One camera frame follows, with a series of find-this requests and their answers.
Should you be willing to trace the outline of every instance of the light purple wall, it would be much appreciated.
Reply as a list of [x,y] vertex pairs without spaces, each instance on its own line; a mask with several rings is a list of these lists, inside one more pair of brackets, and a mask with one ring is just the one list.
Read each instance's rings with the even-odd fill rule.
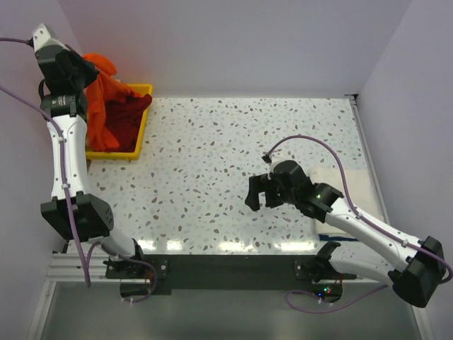
[[[359,95],[389,217],[439,239],[453,262],[453,1],[413,0]],[[453,337],[453,286],[428,314],[437,339]]]
[[343,96],[410,0],[58,0],[82,48],[160,96]]
[[[31,38],[41,22],[79,48],[56,0],[0,3],[0,36]],[[2,85],[39,104],[41,78],[32,48],[0,42]],[[44,120],[3,93],[0,120],[0,339],[24,339],[51,252],[62,247],[40,215],[52,190],[52,146]]]

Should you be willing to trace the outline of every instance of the white cloth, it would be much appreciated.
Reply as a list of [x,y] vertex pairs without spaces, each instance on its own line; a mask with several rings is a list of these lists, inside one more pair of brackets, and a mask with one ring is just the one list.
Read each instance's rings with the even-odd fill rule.
[[[380,213],[379,206],[374,196],[374,190],[368,170],[345,170],[345,174],[346,183],[348,184],[348,189],[354,204],[370,215],[373,215],[375,218],[383,220],[384,218]],[[337,168],[329,169],[317,166],[310,169],[309,176],[313,183],[327,183],[342,193],[345,192],[343,182],[341,181],[340,170]],[[353,239],[353,237],[346,232],[332,227],[327,223],[319,222],[318,220],[315,220],[315,228],[317,234]]]

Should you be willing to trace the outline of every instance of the red cloth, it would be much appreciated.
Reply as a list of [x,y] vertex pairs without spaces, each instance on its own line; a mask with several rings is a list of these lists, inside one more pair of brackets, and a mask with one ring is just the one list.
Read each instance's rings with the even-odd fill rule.
[[105,126],[115,136],[117,148],[107,149],[107,152],[133,152],[137,143],[143,111],[151,105],[152,97],[149,94],[142,98],[129,96],[124,103],[111,101],[106,103]]

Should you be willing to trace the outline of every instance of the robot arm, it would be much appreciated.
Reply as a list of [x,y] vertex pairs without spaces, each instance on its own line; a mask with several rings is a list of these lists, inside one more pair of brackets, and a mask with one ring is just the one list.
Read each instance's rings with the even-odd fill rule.
[[[260,208],[258,195],[262,192],[266,207],[293,204],[303,215],[344,230],[363,242],[328,242],[317,255],[322,271],[355,274],[392,285],[398,296],[417,307],[427,305],[445,274],[443,265],[407,246],[419,244],[443,259],[440,242],[432,237],[422,241],[405,234],[358,207],[357,216],[340,191],[326,183],[312,183],[295,161],[273,162],[269,174],[250,177],[246,204],[253,211]],[[371,228],[361,217],[387,235]],[[403,243],[396,242],[390,235],[402,239]]]
[[[64,138],[64,158],[61,158],[59,134],[48,122],[54,160],[52,200],[41,204],[42,216],[66,240],[73,239],[65,200],[68,189],[74,219],[81,242],[100,243],[109,254],[125,258],[142,258],[138,243],[114,228],[113,214],[108,203],[91,194],[85,158],[88,103],[84,89],[96,80],[98,71],[75,51],[56,39],[53,32],[41,24],[33,33],[33,47],[44,82],[50,94],[40,89],[41,109],[58,124]],[[63,183],[62,166],[66,172]],[[110,256],[118,261],[117,256]]]

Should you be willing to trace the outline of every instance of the yellow tray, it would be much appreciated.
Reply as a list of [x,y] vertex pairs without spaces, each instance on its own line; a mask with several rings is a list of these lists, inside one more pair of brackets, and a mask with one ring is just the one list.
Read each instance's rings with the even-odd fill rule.
[[[151,95],[153,93],[153,86],[151,84],[129,84],[136,92],[144,96],[145,94]],[[142,148],[144,129],[147,126],[148,108],[143,112],[142,122],[140,123],[139,135],[137,137],[137,143],[135,145],[134,152],[96,152],[92,150],[86,150],[87,159],[126,159],[132,161],[139,158],[140,149]]]

